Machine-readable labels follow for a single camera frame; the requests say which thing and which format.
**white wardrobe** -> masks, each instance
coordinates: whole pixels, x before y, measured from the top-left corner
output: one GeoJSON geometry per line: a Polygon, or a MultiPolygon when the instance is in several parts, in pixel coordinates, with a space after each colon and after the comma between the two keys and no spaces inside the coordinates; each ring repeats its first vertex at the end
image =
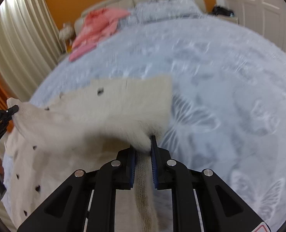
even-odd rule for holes
{"type": "Polygon", "coordinates": [[[239,24],[250,28],[286,52],[286,3],[284,0],[224,0],[239,24]]]}

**curtain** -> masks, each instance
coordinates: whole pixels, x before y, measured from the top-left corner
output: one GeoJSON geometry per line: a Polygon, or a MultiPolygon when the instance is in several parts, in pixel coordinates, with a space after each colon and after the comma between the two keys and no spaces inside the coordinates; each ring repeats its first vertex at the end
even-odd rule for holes
{"type": "Polygon", "coordinates": [[[4,0],[0,6],[0,74],[28,101],[64,51],[45,0],[4,0]]]}

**pink cloth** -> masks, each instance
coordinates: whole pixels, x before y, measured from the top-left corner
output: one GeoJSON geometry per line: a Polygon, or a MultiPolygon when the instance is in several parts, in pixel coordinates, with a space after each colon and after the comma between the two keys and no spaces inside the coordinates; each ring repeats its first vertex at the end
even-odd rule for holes
{"type": "Polygon", "coordinates": [[[92,49],[95,49],[96,47],[97,47],[96,43],[88,43],[74,49],[69,56],[69,61],[70,62],[75,61],[76,59],[83,56],[85,53],[91,51],[92,49]]]}
{"type": "Polygon", "coordinates": [[[94,49],[99,41],[113,35],[117,29],[118,19],[129,14],[129,11],[118,8],[104,8],[89,12],[81,32],[73,42],[69,61],[79,58],[94,49]]]}

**bed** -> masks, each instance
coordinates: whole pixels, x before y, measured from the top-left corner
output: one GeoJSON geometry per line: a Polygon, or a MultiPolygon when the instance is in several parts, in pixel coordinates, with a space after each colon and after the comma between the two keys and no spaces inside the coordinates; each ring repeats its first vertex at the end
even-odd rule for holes
{"type": "MultiPolygon", "coordinates": [[[[147,0],[106,0],[133,8],[147,0]]],[[[203,0],[195,0],[205,12],[203,0]]],[[[276,232],[286,221],[286,54],[257,33],[210,16],[133,25],[80,59],[63,60],[31,103],[91,79],[173,78],[170,127],[159,146],[188,168],[213,169],[276,232]]],[[[13,160],[5,154],[8,189],[13,160]]],[[[170,192],[155,192],[161,231],[172,231],[170,192]]],[[[10,213],[5,195],[3,203],[10,213]]]]}

